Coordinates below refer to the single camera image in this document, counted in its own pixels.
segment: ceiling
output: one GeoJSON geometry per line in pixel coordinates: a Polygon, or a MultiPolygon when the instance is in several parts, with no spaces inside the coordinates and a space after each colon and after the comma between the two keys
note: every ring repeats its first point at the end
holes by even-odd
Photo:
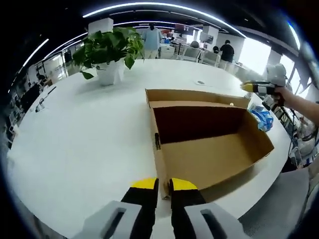
{"type": "MultiPolygon", "coordinates": [[[[263,0],[253,2],[249,0],[228,0],[227,2],[220,0],[158,0],[157,2],[173,3],[203,11],[231,26],[251,28],[275,37],[295,49],[297,48],[285,15],[276,8],[270,7],[269,4],[263,3],[263,0]]],[[[11,15],[12,18],[2,20],[2,30],[5,32],[4,36],[7,36],[7,47],[2,51],[6,61],[0,88],[1,94],[4,91],[7,92],[23,63],[44,40],[49,39],[21,71],[21,75],[29,65],[43,59],[57,46],[86,32],[88,23],[105,17],[111,17],[114,23],[158,20],[197,25],[210,22],[210,24],[220,28],[221,32],[228,31],[230,34],[240,36],[238,32],[219,21],[196,12],[168,6],[128,6],[101,12],[87,18],[82,17],[94,10],[115,4],[119,4],[119,2],[115,0],[55,0],[51,2],[29,0],[19,2],[19,4],[13,1],[9,3],[7,9],[14,9],[14,13],[11,15]]]]}

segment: white table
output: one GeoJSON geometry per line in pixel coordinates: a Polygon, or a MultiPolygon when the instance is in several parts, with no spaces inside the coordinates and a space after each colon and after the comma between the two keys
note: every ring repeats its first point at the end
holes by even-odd
{"type": "MultiPolygon", "coordinates": [[[[25,115],[8,155],[11,185],[42,222],[71,238],[88,216],[121,200],[132,181],[156,176],[145,88],[244,96],[240,83],[212,66],[164,59],[138,60],[121,84],[104,88],[72,75],[52,86],[43,111],[25,115]]],[[[268,136],[275,149],[245,183],[215,201],[236,218],[265,194],[287,159],[290,139],[277,119],[268,136]]],[[[159,199],[156,217],[153,238],[174,238],[169,201],[159,199]]]]}

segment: open cardboard box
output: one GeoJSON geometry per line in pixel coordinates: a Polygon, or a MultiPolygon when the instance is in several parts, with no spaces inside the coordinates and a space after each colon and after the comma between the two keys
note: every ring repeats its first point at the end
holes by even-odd
{"type": "Polygon", "coordinates": [[[146,90],[146,95],[162,198],[169,196],[172,177],[202,190],[241,173],[274,149],[246,110],[245,98],[187,90],[146,90]]]}

